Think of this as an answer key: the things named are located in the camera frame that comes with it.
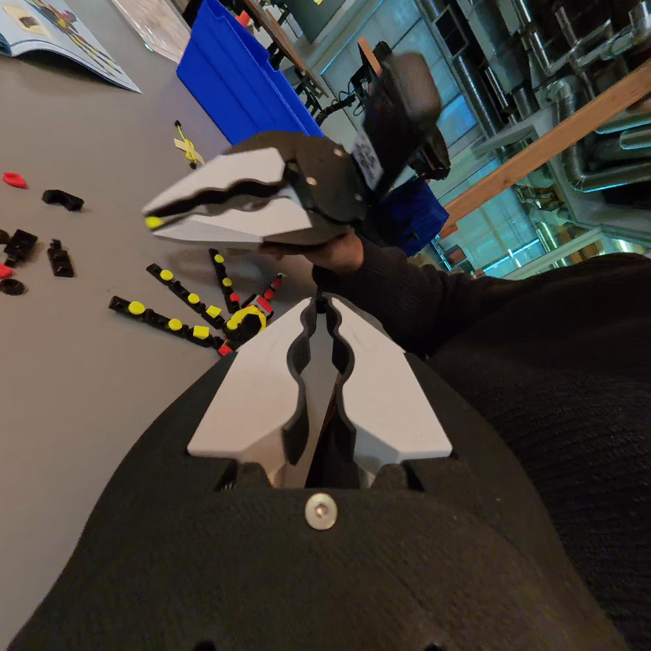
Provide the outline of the blue plastic bin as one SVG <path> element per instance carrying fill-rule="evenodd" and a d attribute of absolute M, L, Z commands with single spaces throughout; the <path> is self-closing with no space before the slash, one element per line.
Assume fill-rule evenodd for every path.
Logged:
<path fill-rule="evenodd" d="M 324 137 L 270 54 L 218 1 L 201 4 L 177 75 L 232 144 L 222 155 L 263 132 Z M 398 248 L 412 256 L 428 242 Z"/>

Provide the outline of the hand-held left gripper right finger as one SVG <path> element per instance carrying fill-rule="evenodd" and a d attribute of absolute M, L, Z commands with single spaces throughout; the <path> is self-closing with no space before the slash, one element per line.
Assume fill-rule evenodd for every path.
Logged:
<path fill-rule="evenodd" d="M 337 380 L 324 423 L 324 486 L 369 486 L 385 466 L 453 446 L 407 354 L 335 297 L 324 302 Z"/>

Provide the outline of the lego instruction booklet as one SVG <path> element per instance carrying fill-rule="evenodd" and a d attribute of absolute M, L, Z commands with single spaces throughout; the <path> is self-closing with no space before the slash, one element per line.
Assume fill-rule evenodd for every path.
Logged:
<path fill-rule="evenodd" d="M 64 1 L 2 1 L 1 54 L 33 52 L 59 55 L 113 85 L 141 92 Z"/>

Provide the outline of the person's right forearm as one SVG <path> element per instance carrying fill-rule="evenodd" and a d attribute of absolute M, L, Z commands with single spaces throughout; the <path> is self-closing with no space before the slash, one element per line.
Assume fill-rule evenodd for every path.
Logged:
<path fill-rule="evenodd" d="M 336 275 L 313 266 L 313 279 L 373 316 L 407 352 L 427 356 L 516 297 L 514 281 L 473 279 L 417 266 L 398 249 L 363 238 L 364 262 L 356 272 Z"/>

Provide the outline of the pile of loose lego pieces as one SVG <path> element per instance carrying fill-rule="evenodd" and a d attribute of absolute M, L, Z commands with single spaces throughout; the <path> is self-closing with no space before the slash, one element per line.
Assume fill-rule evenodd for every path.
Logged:
<path fill-rule="evenodd" d="M 82 198 L 58 189 L 45 190 L 42 201 L 70 212 L 80 212 L 85 204 Z M 1 230 L 1 252 L 4 254 L 4 262 L 1 263 L 2 294 L 21 296 L 26 293 L 27 287 L 15 277 L 14 268 L 30 258 L 37 243 L 38 237 L 30 232 L 16 229 L 13 234 L 9 234 Z M 63 248 L 61 240 L 54 238 L 46 253 L 54 277 L 71 279 L 76 276 L 72 259 Z"/>

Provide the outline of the wooden beam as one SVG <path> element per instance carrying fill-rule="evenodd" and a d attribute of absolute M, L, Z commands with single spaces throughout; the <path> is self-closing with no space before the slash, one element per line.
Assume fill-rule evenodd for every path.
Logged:
<path fill-rule="evenodd" d="M 562 153 L 597 127 L 650 93 L 650 61 L 628 74 L 597 98 L 564 119 L 551 131 L 509 159 L 445 205 L 449 218 L 441 237 L 456 231 L 456 224 L 489 200 L 512 187 L 531 171 Z"/>

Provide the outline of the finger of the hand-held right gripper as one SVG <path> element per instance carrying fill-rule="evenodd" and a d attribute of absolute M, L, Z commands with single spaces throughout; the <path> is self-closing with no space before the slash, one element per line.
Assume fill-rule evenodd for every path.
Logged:
<path fill-rule="evenodd" d="M 274 148 L 218 156 L 153 198 L 142 215 L 166 220 L 269 199 L 285 184 L 285 169 Z"/>
<path fill-rule="evenodd" d="M 245 248 L 264 243 L 314 245 L 311 218 L 291 187 L 267 199 L 244 196 L 163 218 L 152 234 L 164 240 Z"/>

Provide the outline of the person's right hand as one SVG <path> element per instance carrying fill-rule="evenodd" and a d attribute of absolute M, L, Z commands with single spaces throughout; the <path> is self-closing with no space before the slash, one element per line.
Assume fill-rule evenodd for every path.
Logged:
<path fill-rule="evenodd" d="M 267 242 L 258 247 L 258 252 L 272 256 L 276 260 L 292 255 L 303 256 L 314 266 L 336 275 L 356 272 L 364 262 L 362 239 L 351 230 L 320 245 Z"/>

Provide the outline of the yellow tape piece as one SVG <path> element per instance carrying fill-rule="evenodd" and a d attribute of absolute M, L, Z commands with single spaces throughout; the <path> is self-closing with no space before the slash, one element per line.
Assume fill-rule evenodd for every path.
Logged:
<path fill-rule="evenodd" d="M 189 139 L 174 139 L 174 144 L 177 149 L 183 151 L 192 169 L 196 169 L 198 165 L 204 165 L 203 157 L 195 150 L 193 143 Z"/>

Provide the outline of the lego spider model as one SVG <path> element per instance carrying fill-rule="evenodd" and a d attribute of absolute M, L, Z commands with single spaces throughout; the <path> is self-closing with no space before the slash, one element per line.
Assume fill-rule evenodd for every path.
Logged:
<path fill-rule="evenodd" d="M 276 274 L 263 292 L 241 298 L 233 287 L 221 251 L 209 248 L 208 254 L 223 295 L 225 310 L 203 302 L 198 294 L 184 287 L 171 270 L 157 264 L 151 264 L 146 269 L 156 281 L 200 317 L 203 324 L 188 325 L 178 318 L 159 314 L 140 301 L 129 301 L 119 296 L 111 298 L 109 310 L 201 348 L 210 348 L 220 357 L 235 352 L 270 325 L 274 316 L 273 299 L 286 275 Z"/>

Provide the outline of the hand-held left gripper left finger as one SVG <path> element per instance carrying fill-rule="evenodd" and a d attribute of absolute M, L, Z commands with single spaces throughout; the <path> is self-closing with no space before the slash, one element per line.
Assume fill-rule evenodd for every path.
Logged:
<path fill-rule="evenodd" d="M 224 379 L 187 452 L 199 458 L 257 463 L 278 488 L 287 466 L 302 457 L 310 433 L 305 382 L 311 361 L 314 299 L 228 354 Z"/>

